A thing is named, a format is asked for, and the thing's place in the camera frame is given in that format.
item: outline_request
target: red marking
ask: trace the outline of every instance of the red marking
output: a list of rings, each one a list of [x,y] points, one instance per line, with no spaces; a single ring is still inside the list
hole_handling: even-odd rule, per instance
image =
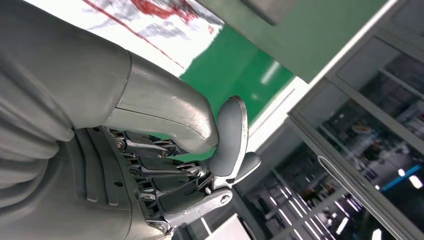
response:
[[[169,58],[171,61],[173,61],[174,63],[176,63],[178,66],[180,66],[181,68],[184,68],[183,66],[181,66],[178,62],[176,62],[175,60],[173,60],[168,54],[166,54],[163,50],[159,49],[159,47],[155,46],[152,42],[150,42],[147,38],[145,38],[144,36],[138,34],[136,31],[132,30],[128,25],[126,25],[125,23],[123,23],[121,20],[119,20],[118,18],[116,18],[115,16],[111,15],[110,13],[108,13],[107,11],[105,11],[103,8],[96,6],[94,3],[90,2],[89,0],[82,0],[84,1],[84,3],[88,4],[90,7],[92,7],[93,9],[99,11],[100,13],[106,15],[108,18],[114,20],[115,22],[117,22],[118,24],[122,25],[124,28],[128,29],[128,31],[130,31],[132,34],[136,35],[137,37],[143,39],[144,41],[146,41],[148,44],[152,45],[155,49],[159,50],[163,55],[165,55],[167,58]]]
[[[193,8],[185,1],[182,0],[182,5],[173,4],[169,9],[164,9],[149,0],[131,0],[140,12],[147,15],[155,15],[161,19],[167,19],[172,15],[180,17],[185,24],[188,24],[191,20],[198,18]]]
[[[211,25],[207,26],[207,29],[209,30],[210,34],[213,34],[215,31],[215,29]]]

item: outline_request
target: bolt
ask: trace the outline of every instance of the bolt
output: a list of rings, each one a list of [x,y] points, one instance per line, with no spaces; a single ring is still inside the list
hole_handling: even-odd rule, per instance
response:
[[[230,200],[230,196],[224,195],[224,196],[222,196],[220,203],[221,204],[226,204],[229,200]]]
[[[118,148],[118,151],[122,151],[122,149],[124,148],[124,144],[120,141],[118,141],[116,143],[116,147]]]
[[[159,158],[164,159],[168,157],[168,151],[161,151],[158,155]]]

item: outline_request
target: robotic hand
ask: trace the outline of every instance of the robotic hand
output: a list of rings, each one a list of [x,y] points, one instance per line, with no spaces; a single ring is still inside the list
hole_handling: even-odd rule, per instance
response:
[[[170,238],[260,164],[239,97],[216,124],[177,77],[22,1],[0,31],[0,239]]]

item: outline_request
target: gray panel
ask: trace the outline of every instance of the gray panel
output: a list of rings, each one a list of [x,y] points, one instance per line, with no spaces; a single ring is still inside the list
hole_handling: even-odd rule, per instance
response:
[[[112,128],[168,134],[190,153],[205,153],[219,140],[208,100],[166,70],[131,54],[128,84],[111,117]]]
[[[293,8],[297,0],[242,0],[260,18],[270,25],[277,25]]]

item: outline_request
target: blue stripe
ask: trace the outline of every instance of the blue stripe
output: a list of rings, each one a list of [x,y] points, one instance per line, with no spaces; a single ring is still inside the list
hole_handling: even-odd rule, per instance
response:
[[[420,170],[421,166],[420,165],[416,165],[413,168],[411,168],[409,171],[405,172],[404,176],[400,176],[398,178],[396,178],[395,180],[391,181],[389,184],[387,184],[386,186],[384,186],[383,188],[381,188],[381,192],[387,191],[391,188],[393,188],[396,184],[400,183],[402,180],[409,178],[409,176],[413,175],[416,171]]]

